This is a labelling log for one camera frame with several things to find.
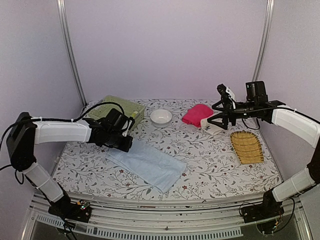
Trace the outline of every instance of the black cable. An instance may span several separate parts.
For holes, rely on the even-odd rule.
[[[17,169],[14,171],[14,176],[15,176],[15,180],[20,184],[23,185],[25,182],[25,175],[22,173],[22,180],[20,181],[18,176],[17,176]]]
[[[240,209],[241,209],[241,207],[242,207],[243,205],[253,205],[253,206],[257,206],[256,204],[254,204],[254,203],[252,203],[252,202],[243,202],[243,203],[240,205],[239,209],[238,209],[239,215],[240,215],[241,217],[244,217],[244,216],[241,214],[241,212],[240,212]]]
[[[11,164],[5,165],[5,166],[0,168],[0,171],[3,170],[3,169],[9,168],[9,167],[12,167],[12,165]]]
[[[249,127],[249,126],[246,124],[246,122],[245,122],[245,120],[244,120],[243,118],[241,118],[241,120],[242,120],[243,124],[245,125],[245,127],[246,127],[247,129],[251,129],[251,130],[259,130],[259,129],[260,129],[260,123],[259,123],[259,120],[258,120],[257,117],[255,118],[255,120],[256,120],[256,124],[258,125],[258,128]]]
[[[78,240],[77,237],[76,237],[76,235],[75,235],[74,232],[72,231],[71,227],[69,226],[69,223],[68,223],[65,219],[63,219],[62,217],[61,217],[61,219],[62,219],[62,221],[64,222],[63,228],[64,228],[64,232],[66,233],[65,236],[66,236],[69,240],[71,240],[71,238],[70,238],[70,237],[68,236],[68,234],[67,234],[67,229],[66,229],[66,227],[67,227],[67,228],[69,229],[71,235],[73,236],[74,240]]]
[[[288,221],[285,223],[285,225],[283,225],[282,228],[279,228],[279,229],[275,230],[273,233],[266,234],[266,235],[272,235],[272,234],[278,233],[278,232],[280,232],[282,229],[284,229],[284,228],[290,223],[290,220],[291,220],[292,217],[294,216],[295,208],[296,208],[296,202],[295,202],[295,200],[293,199],[293,197],[290,197],[290,199],[291,199],[292,202],[293,202],[293,207],[292,207],[292,212],[291,212],[291,215],[290,215]]]
[[[98,104],[93,105],[92,107],[90,107],[89,109],[87,109],[82,115],[80,115],[78,118],[76,118],[74,121],[77,122],[79,120],[81,120],[85,115],[87,115],[92,109],[95,109],[96,107],[99,107],[101,105],[107,105],[107,104],[112,104],[112,105],[116,105],[121,109],[121,112],[123,113],[123,115],[125,115],[125,110],[123,109],[123,107],[116,103],[116,102],[112,102],[112,101],[106,101],[106,102],[101,102]]]

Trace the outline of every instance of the table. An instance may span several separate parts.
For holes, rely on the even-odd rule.
[[[241,121],[237,121],[236,126],[212,136],[181,121],[194,105],[211,106],[215,100],[134,101],[146,106],[146,109],[143,121],[130,135],[186,162],[187,169],[180,179],[168,192],[161,194],[138,176],[106,159],[104,147],[69,142],[53,174],[53,178],[66,191],[132,200],[205,200],[262,193],[281,183],[272,155],[258,130],[247,129]],[[168,127],[151,125],[149,116],[156,109],[166,109],[172,113],[172,122]],[[253,119],[247,119],[246,123],[249,127],[255,127]],[[257,135],[264,163],[240,164],[231,145],[230,133],[241,130]]]

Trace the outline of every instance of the white cable tie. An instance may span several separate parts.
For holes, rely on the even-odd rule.
[[[290,178],[290,180],[291,180],[291,182],[292,182],[292,185],[293,185],[295,191],[296,191],[298,194],[302,195],[302,193],[299,192],[298,189],[296,188],[296,185],[295,185],[294,181],[292,180],[292,177]]]

